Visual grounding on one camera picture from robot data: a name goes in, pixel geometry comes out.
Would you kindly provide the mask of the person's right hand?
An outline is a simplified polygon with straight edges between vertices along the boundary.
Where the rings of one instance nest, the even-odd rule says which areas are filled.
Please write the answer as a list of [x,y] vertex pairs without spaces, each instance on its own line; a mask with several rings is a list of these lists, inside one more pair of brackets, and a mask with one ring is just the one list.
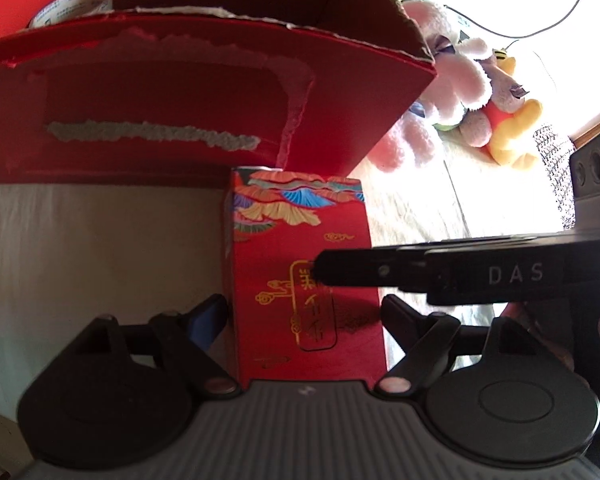
[[600,298],[511,302],[503,315],[538,338],[600,397]]

